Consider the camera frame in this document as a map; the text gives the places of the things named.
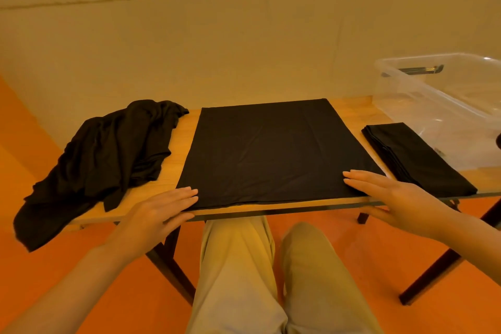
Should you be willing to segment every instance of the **crumpled black shirt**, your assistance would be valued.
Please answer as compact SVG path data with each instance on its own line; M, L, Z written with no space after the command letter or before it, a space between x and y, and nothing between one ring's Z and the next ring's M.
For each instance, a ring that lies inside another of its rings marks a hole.
M137 100L86 120L57 165L25 198L14 218L17 239L34 251L99 201L113 210L129 187L156 180L170 155L172 129L187 113L168 100Z

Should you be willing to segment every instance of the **table top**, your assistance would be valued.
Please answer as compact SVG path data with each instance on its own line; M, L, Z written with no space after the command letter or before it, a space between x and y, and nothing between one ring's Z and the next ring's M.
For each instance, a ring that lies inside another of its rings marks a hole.
M368 124L392 123L392 120L372 104L372 97L329 99L329 102L374 161L388 176L393 177L392 173L361 133L362 128ZM103 203L99 203L88 212L74 219L71 223L88 224L120 221L136 203L155 194L175 189L177 181L181 176L184 161L191 147L199 117L200 110L191 110L188 115L179 119L179 124L177 128L172 130L172 137L170 139L169 149L172 154L163 161L162 171L156 181L150 181L143 186L129 189L120 205L112 211L105 212ZM501 167L479 168L460 173L479 190L478 194L473 197L501 195ZM359 207L366 204L380 205L381 203L371 197L353 197L280 204L238 205L217 209L195 210L192 213L195 214L193 220L206 220Z

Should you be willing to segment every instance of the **orange wall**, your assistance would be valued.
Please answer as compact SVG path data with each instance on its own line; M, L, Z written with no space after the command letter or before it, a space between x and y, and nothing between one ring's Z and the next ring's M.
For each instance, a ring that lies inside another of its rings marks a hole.
M0 229L12 230L23 198L47 176L60 154L0 76Z

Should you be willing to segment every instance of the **khaki pants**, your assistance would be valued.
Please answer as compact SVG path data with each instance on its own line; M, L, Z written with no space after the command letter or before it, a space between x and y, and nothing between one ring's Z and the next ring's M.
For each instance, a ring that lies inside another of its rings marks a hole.
M284 237L285 306L277 302L275 243L265 217L209 221L187 334L383 331L323 233L298 223Z

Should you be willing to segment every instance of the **folded black shirt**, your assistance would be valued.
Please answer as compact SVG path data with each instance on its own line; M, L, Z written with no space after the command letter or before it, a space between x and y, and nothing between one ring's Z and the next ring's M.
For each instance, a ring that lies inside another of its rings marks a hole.
M362 133L397 180L416 184L435 197L462 197L477 192L406 124L366 126Z
M14 218L16 236L33 251L70 221L103 201L115 209L127 188L153 181L170 155L172 128L188 113L170 102L137 100L126 109L85 121L49 175Z
M190 210L364 195L342 171L384 174L326 99L202 109L178 188Z

